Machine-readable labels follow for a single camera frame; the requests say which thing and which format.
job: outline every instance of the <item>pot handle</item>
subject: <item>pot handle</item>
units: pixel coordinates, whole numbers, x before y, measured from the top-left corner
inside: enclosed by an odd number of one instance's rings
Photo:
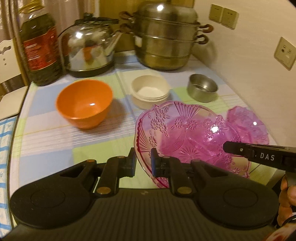
[[[132,29],[129,25],[126,23],[123,23],[120,25],[119,31],[122,32],[123,34],[130,34],[132,33]]]
[[[119,17],[123,20],[130,20],[131,22],[134,21],[133,15],[127,11],[122,11],[119,13]]]
[[[197,35],[196,38],[197,38],[197,39],[205,38],[205,39],[202,40],[202,41],[196,41],[197,44],[206,44],[206,43],[209,41],[209,38],[208,38],[207,36],[205,36],[204,34]]]
[[[201,25],[201,26],[199,26],[199,28],[207,28],[207,29],[199,30],[199,31],[202,31],[205,34],[208,34],[208,33],[212,32],[214,30],[214,27],[212,25],[210,25],[210,24]]]

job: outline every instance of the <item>wall socket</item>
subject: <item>wall socket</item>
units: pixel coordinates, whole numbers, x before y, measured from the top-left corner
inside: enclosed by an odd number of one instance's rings
[[[239,13],[228,8],[224,8],[221,23],[231,29],[235,29]]]
[[[291,70],[296,60],[296,47],[281,37],[274,52],[274,57],[288,70]]]
[[[220,23],[222,12],[223,12],[223,7],[212,4],[210,9],[209,19]]]

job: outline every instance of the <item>hand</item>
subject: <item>hand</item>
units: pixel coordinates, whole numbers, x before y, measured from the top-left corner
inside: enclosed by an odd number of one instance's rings
[[[292,216],[291,206],[296,206],[296,186],[288,188],[286,176],[281,181],[281,193],[279,195],[279,215],[277,218],[278,224],[283,225],[283,222]]]

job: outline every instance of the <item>oil bottle label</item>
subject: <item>oil bottle label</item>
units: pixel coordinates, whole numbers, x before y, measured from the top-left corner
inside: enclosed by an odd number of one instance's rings
[[[59,58],[57,31],[50,28],[46,34],[23,42],[31,71],[43,69]]]

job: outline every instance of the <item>white plastic container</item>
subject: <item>white plastic container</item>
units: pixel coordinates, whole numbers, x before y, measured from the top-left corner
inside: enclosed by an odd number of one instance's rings
[[[131,83],[133,103],[140,109],[148,110],[155,104],[168,100],[170,86],[164,78],[143,75]]]

